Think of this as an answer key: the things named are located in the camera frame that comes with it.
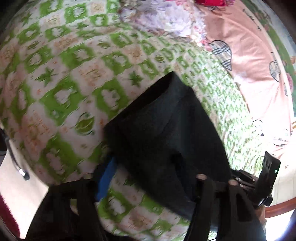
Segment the person's right hand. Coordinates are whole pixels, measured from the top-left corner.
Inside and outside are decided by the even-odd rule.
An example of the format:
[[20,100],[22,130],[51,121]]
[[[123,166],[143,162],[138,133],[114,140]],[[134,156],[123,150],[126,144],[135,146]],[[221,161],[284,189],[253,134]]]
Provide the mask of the person's right hand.
[[267,219],[265,216],[265,205],[262,204],[258,209],[255,209],[255,214],[256,214],[258,220],[260,221],[261,226],[263,228],[265,228],[266,223],[267,223]]

